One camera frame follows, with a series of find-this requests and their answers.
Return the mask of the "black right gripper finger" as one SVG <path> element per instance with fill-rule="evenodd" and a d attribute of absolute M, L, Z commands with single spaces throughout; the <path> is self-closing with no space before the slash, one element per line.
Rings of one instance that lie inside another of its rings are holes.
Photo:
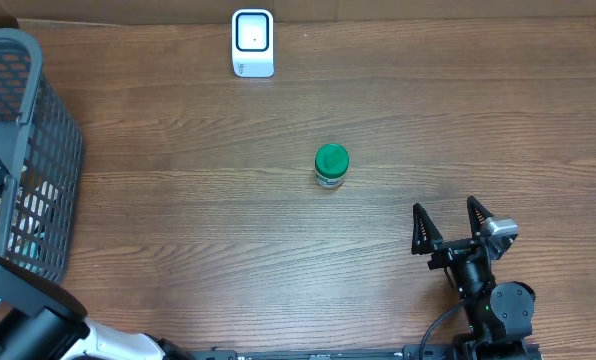
<path fill-rule="evenodd" d="M 443 242 L 443 237 L 420 203 L 413 205 L 413 234 L 411 252 L 430 254 Z"/>
<path fill-rule="evenodd" d="M 489 236 L 490 232 L 487 229 L 486 220 L 492 218 L 493 214 L 474 196 L 467 198 L 467 210 L 472 237 Z"/>

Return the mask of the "green lid jar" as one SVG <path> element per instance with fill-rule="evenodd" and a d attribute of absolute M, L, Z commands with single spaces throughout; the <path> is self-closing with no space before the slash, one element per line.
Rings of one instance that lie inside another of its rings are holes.
<path fill-rule="evenodd" d="M 316 153 L 314 160 L 317 183 L 328 189 L 343 184 L 350 165 L 350 156 L 340 144 L 323 145 Z"/>

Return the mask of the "teal packet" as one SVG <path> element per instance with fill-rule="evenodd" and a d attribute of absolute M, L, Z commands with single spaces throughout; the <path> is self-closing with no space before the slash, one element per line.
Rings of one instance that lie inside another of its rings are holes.
<path fill-rule="evenodd" d="M 43 271 L 41 263 L 42 246 L 39 241 L 42 233 L 33 220 L 26 220 L 15 227 L 15 231 L 9 235 L 7 250 L 12 253 L 11 261 L 34 273 Z"/>

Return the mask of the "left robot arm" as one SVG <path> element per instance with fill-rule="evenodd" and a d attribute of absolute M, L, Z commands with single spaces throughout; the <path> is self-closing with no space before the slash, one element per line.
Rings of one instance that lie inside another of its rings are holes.
<path fill-rule="evenodd" d="M 0 199 L 17 182 L 0 159 Z M 92 321 L 61 285 L 0 256 L 0 359 L 191 359 L 165 338 L 126 333 Z"/>

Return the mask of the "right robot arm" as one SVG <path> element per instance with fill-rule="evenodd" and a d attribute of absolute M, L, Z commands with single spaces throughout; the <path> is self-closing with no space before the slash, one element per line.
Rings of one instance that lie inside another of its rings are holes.
<path fill-rule="evenodd" d="M 532 334 L 536 295 L 518 281 L 498 283 L 492 263 L 514 244 L 519 230 L 511 218 L 499 218 L 475 197 L 466 200 L 471 236 L 446 241 L 425 208 L 412 207 L 411 253 L 428 255 L 431 270 L 441 269 L 459 302 L 437 318 L 416 350 L 419 359 L 540 359 L 539 347 L 526 344 Z M 469 331 L 435 349 L 428 345 L 433 331 L 447 318 L 464 310 Z"/>

